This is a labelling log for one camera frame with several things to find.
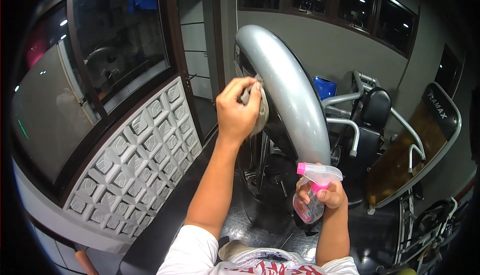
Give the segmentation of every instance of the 3d wall panel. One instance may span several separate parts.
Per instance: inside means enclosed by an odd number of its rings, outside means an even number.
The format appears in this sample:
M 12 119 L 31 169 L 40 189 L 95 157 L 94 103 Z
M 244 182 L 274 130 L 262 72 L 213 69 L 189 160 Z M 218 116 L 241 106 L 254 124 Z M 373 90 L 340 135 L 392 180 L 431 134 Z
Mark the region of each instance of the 3d wall panel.
M 106 236 L 131 243 L 201 150 L 178 77 L 101 147 L 63 210 Z

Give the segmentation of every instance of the white t-shirt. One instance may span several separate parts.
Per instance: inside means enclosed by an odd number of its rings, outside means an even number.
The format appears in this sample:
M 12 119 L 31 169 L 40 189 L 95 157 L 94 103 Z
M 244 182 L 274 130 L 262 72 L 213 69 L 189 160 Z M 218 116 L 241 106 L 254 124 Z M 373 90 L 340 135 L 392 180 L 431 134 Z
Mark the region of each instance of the white t-shirt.
M 216 266 L 218 242 L 207 230 L 185 225 L 173 241 L 165 261 L 156 275 L 204 274 L 204 275 L 359 275 L 353 258 L 348 256 L 327 262 L 322 267 L 305 263 L 296 253 L 275 248 L 251 248 L 235 254 L 229 261 Z M 262 260 L 273 254 L 288 261 Z

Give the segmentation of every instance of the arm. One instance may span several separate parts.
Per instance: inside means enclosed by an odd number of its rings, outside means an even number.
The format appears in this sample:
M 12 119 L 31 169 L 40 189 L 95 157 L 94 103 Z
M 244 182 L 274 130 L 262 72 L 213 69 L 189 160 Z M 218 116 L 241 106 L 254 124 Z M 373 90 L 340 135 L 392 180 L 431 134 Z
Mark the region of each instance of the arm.
M 297 186 L 298 197 L 304 203 L 310 201 L 307 196 L 310 185 L 311 182 L 300 188 Z M 339 181 L 330 182 L 327 189 L 318 192 L 317 197 L 325 203 L 325 212 L 315 260 L 317 266 L 323 266 L 329 261 L 347 257 L 350 253 L 348 201 Z
M 249 103 L 239 104 L 238 96 L 244 88 L 253 84 L 255 87 L 251 89 Z M 216 239 L 232 199 L 237 153 L 255 125 L 260 100 L 260 82 L 252 77 L 233 79 L 216 100 L 219 136 L 185 220 L 185 225 L 201 227 Z

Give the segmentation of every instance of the red print on shirt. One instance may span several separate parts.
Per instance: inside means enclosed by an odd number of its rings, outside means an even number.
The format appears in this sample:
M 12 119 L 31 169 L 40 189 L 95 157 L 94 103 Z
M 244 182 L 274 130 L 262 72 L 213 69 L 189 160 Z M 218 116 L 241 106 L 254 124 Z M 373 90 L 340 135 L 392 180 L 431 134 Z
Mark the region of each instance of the red print on shirt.
M 317 270 L 313 268 L 313 266 L 309 265 L 303 265 L 300 266 L 298 269 L 287 269 L 284 264 L 277 264 L 275 262 L 269 262 L 265 263 L 265 261 L 261 261 L 257 263 L 254 267 L 248 268 L 248 269 L 239 269 L 239 268 L 227 268 L 224 267 L 225 270 L 227 271 L 237 271 L 237 272 L 245 272 L 245 273 L 250 273 L 254 274 L 254 269 L 257 267 L 260 267 L 261 274 L 264 275 L 285 275 L 285 271 L 290 271 L 292 275 L 299 275 L 299 274 L 305 274 L 305 275 L 324 275 Z

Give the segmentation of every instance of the wooden handle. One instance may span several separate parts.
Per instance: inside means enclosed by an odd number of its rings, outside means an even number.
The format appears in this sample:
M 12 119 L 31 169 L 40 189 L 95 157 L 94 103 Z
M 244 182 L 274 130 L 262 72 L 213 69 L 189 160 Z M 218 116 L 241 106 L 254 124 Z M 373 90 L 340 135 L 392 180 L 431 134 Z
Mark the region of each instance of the wooden handle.
M 82 266 L 82 268 L 85 270 L 87 275 L 99 275 L 99 272 L 95 270 L 95 267 L 93 267 L 92 262 L 87 256 L 87 253 L 83 251 L 77 251 L 75 252 L 75 258 L 77 259 L 78 263 Z

